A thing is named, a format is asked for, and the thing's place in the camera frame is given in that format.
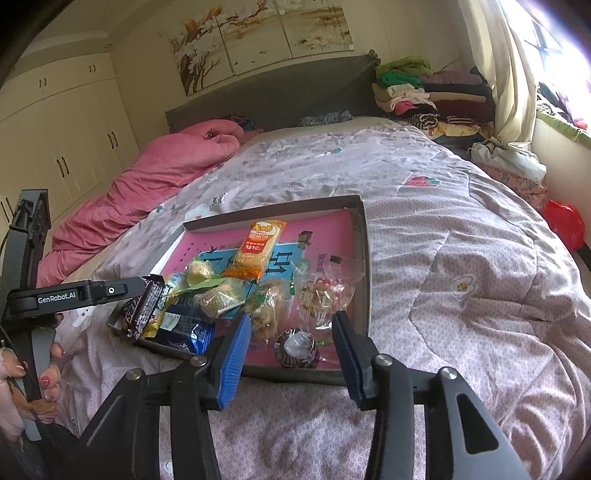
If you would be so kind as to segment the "left hand painted nails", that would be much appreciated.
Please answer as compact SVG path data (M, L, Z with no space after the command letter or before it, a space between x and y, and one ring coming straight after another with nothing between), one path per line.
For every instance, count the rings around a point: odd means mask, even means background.
M58 417L61 373L56 364L65 356L62 345L54 340L48 346L47 367L40 371L29 365L29 343L18 342L13 331L1 328L1 434L10 443L19 443L26 421L52 425Z

